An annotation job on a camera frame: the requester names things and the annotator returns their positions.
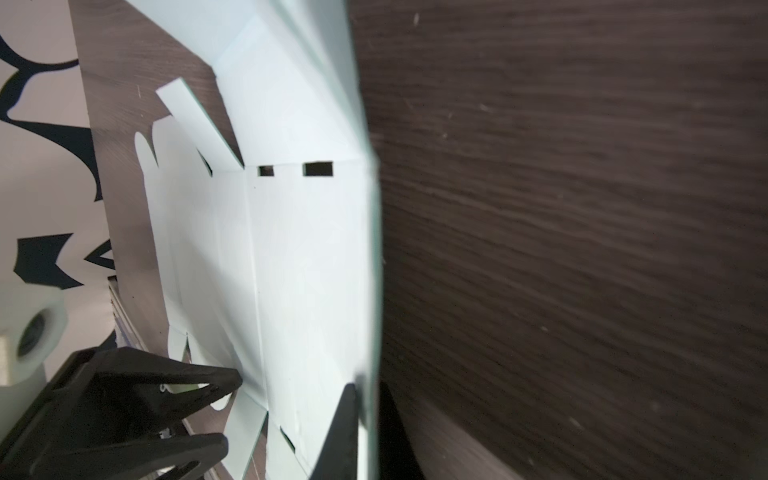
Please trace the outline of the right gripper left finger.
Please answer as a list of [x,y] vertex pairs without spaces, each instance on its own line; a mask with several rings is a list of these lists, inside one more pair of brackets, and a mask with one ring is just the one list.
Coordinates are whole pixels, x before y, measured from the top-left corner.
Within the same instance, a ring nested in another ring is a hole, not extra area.
[[358,394],[350,383],[342,390],[310,480],[357,479],[358,423]]

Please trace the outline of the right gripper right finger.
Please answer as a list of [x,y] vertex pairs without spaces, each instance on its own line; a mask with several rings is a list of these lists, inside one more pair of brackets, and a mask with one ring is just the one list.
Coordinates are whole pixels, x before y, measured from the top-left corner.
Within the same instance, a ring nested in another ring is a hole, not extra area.
[[378,428],[379,478],[424,480],[392,393],[383,381],[379,383]]

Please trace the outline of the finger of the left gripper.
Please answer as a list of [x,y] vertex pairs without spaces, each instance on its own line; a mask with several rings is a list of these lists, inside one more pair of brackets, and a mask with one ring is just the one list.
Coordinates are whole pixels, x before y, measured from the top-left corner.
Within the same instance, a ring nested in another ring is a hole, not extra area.
[[229,443],[221,433],[137,440],[44,454],[1,467],[3,479],[199,479],[223,460]]
[[55,415],[69,414],[91,388],[146,431],[157,431],[241,387],[238,370],[175,361],[143,350],[90,348],[72,354],[40,398]]

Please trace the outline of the light blue paper box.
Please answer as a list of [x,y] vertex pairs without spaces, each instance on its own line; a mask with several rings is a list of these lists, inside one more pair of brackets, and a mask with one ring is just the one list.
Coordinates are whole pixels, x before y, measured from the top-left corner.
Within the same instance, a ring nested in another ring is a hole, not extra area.
[[330,467],[353,394],[350,477],[379,475],[383,266],[378,159],[343,1],[139,1],[213,71],[230,146],[182,79],[137,135],[170,358],[238,370],[223,400],[236,479]]

